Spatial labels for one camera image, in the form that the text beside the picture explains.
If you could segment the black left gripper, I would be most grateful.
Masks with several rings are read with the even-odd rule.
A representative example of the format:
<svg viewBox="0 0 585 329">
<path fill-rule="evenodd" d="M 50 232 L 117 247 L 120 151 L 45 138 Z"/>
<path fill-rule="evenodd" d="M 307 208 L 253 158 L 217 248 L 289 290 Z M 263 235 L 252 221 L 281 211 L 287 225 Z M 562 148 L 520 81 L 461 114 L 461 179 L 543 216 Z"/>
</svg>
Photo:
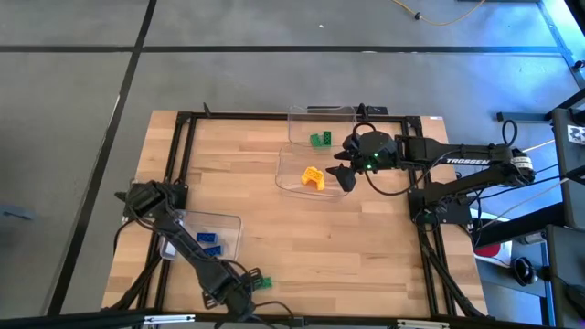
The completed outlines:
<svg viewBox="0 0 585 329">
<path fill-rule="evenodd" d="M 264 277 L 259 268 L 249 270 L 249 274 L 242 274 L 239 277 L 232 277 L 220 288 L 218 299 L 215 295 L 202 291 L 203 304 L 206 310 L 211 310 L 225 305 L 228 316 L 233 320 L 245 321 L 249 319 L 254 310 L 255 304 L 251 299 L 253 291 L 264 288 Z"/>
</svg>

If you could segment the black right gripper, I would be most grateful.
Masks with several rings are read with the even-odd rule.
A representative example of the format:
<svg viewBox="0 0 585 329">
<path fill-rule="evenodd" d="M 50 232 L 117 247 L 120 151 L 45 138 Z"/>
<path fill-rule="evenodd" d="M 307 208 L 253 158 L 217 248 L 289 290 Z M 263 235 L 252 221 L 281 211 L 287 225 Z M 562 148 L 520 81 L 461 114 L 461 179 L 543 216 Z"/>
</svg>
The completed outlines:
<svg viewBox="0 0 585 329">
<path fill-rule="evenodd" d="M 356 185 L 356 172 L 394 169 L 397 167 L 397 143 L 389 134 L 372 131 L 362 135 L 349 135 L 343 142 L 344 151 L 335 155 L 337 160 L 347 160 L 350 167 L 340 164 L 325 171 L 333 175 L 345 192 Z"/>
</svg>

